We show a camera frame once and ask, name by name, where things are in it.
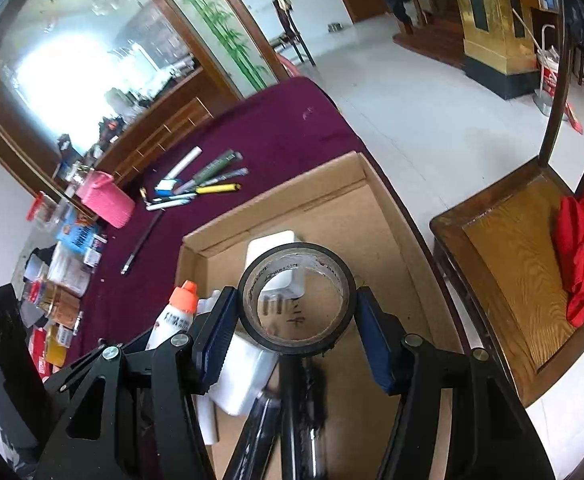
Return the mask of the white glue bottle orange cap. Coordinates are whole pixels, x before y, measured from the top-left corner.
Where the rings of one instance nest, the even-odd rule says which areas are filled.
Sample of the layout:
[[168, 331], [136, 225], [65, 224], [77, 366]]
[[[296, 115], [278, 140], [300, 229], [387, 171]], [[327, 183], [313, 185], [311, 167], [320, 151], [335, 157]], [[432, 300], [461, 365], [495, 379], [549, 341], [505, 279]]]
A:
[[198, 285], [195, 282], [184, 281], [184, 284], [175, 287], [168, 303], [155, 320], [146, 350], [154, 350], [171, 336], [188, 330], [196, 316], [198, 301]]

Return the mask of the white oval eraser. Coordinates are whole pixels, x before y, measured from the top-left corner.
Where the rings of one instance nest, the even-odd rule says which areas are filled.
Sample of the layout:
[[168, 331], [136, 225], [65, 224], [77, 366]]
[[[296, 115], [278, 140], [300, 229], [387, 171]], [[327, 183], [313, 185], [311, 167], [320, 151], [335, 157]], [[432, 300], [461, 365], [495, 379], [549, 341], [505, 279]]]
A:
[[222, 363], [219, 378], [204, 394], [230, 416], [249, 414], [252, 405], [266, 388], [278, 363], [278, 356], [236, 330]]

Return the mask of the black tape roll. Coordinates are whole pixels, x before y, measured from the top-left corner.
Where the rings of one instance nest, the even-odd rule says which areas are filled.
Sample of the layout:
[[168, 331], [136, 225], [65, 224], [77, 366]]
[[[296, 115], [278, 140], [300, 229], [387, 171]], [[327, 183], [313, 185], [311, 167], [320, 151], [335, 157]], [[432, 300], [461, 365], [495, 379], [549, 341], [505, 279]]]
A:
[[244, 330], [282, 356], [327, 352], [354, 315], [352, 272], [317, 244], [296, 242], [264, 252], [244, 270], [239, 292]]

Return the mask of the black art marker grey cap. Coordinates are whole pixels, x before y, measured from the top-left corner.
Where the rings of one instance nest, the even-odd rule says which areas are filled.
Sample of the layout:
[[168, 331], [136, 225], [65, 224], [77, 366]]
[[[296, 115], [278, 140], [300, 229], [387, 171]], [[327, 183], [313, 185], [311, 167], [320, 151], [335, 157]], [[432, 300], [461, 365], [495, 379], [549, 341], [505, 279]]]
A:
[[254, 401], [226, 468], [224, 480], [262, 480], [280, 432], [281, 401], [263, 391]]

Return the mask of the white paint marker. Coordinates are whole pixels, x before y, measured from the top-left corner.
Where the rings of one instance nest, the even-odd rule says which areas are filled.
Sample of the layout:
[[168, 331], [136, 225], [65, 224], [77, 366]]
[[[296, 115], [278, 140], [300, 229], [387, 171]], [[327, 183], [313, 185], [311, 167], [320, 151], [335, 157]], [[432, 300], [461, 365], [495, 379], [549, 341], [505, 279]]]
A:
[[216, 444], [218, 442], [218, 430], [215, 405], [207, 394], [205, 396], [196, 396], [196, 414], [198, 414], [204, 444], [206, 446]]

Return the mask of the white power adapter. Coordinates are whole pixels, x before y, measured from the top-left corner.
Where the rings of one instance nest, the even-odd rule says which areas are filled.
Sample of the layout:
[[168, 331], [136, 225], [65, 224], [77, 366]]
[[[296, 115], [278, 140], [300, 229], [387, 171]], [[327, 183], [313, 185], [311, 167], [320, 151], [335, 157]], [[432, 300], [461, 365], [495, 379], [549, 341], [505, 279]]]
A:
[[[246, 248], [244, 267], [247, 269], [255, 260], [260, 260], [265, 252], [299, 241], [298, 236], [291, 230], [254, 238]], [[260, 315], [282, 315], [286, 313], [287, 308], [294, 309], [294, 302], [304, 296], [305, 271], [299, 266], [294, 266], [290, 259], [281, 258], [268, 261], [265, 271], [267, 280], [258, 295]]]

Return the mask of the orange tea tin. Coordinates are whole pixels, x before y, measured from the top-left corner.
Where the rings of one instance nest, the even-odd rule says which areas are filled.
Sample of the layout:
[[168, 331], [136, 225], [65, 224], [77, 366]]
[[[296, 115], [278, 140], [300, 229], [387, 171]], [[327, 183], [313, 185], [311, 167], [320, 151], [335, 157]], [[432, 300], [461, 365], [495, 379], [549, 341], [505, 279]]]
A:
[[80, 311], [80, 302], [65, 288], [57, 284], [42, 282], [37, 305], [52, 322], [69, 330], [75, 327]]

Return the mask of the cardboard box tray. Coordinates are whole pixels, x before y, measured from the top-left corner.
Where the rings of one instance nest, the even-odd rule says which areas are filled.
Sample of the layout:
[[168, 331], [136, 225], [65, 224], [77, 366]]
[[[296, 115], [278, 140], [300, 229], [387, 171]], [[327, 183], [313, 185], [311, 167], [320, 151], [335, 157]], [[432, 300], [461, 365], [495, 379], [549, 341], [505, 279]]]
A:
[[[397, 198], [364, 155], [350, 152], [230, 210], [182, 241], [176, 282], [196, 282], [203, 298], [239, 284], [252, 240], [284, 231], [321, 246], [296, 263], [305, 292], [272, 327], [286, 339], [324, 335], [349, 292], [368, 286], [383, 311], [435, 347], [462, 349], [444, 288]], [[318, 360], [327, 378], [324, 427], [331, 479], [376, 478], [398, 400], [373, 379], [356, 326]]]

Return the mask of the yellow pen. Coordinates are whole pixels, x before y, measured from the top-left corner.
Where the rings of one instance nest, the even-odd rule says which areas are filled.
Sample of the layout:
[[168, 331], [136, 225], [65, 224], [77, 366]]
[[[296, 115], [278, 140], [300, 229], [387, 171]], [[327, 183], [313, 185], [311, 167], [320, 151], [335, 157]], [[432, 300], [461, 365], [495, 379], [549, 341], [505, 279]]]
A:
[[241, 185], [239, 183], [222, 183], [213, 184], [207, 186], [200, 186], [196, 188], [194, 192], [196, 195], [210, 195], [210, 194], [222, 194], [222, 193], [233, 193], [241, 190]]

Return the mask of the white plastic tub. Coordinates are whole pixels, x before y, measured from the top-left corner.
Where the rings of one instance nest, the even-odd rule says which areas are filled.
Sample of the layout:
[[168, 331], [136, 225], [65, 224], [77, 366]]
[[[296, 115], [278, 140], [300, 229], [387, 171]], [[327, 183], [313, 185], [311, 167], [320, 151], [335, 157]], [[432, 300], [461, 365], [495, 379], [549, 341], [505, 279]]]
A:
[[76, 252], [57, 242], [52, 253], [47, 280], [82, 298], [88, 288], [91, 274]]

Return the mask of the wooden chair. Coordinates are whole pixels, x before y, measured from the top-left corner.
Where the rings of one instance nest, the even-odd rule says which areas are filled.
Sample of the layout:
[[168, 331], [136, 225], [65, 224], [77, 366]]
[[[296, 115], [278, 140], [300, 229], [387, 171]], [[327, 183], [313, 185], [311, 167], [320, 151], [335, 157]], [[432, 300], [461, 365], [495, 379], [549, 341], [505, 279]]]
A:
[[557, 90], [538, 155], [430, 223], [436, 261], [524, 406], [584, 352], [584, 325], [566, 319], [568, 294], [551, 235], [562, 198], [574, 194], [550, 165], [571, 79], [565, 21], [558, 39]]

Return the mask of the blue labelled plastic jar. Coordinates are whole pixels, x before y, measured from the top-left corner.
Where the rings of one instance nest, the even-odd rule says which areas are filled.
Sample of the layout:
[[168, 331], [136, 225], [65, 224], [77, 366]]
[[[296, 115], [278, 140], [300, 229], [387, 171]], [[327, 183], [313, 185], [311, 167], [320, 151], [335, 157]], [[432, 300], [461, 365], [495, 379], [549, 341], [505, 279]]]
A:
[[91, 218], [71, 209], [60, 222], [56, 240], [83, 257], [98, 232], [99, 228]]

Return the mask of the white stick marker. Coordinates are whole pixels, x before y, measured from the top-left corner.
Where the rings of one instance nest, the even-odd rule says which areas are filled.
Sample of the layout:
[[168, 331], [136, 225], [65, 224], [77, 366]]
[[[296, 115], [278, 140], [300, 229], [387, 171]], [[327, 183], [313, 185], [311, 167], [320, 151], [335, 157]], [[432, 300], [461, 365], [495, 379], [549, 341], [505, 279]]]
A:
[[198, 156], [202, 150], [195, 146], [186, 156], [184, 156], [164, 177], [165, 180], [175, 180]]

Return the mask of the pink knitted bottle cover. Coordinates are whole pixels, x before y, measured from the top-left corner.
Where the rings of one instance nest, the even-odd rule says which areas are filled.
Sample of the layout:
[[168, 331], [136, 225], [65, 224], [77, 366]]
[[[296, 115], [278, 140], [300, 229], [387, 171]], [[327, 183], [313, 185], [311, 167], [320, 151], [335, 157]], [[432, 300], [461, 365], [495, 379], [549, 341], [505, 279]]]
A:
[[115, 229], [129, 222], [135, 202], [117, 186], [114, 177], [98, 170], [82, 170], [76, 174], [77, 196], [84, 206]]

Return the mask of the red lid clear jar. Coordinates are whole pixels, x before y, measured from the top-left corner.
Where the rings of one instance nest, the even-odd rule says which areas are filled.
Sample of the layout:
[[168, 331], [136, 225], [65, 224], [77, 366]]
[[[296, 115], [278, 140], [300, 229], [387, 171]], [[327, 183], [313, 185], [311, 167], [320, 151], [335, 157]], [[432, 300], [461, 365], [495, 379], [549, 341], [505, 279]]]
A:
[[44, 192], [38, 192], [27, 211], [26, 220], [35, 228], [52, 232], [60, 228], [62, 206]]

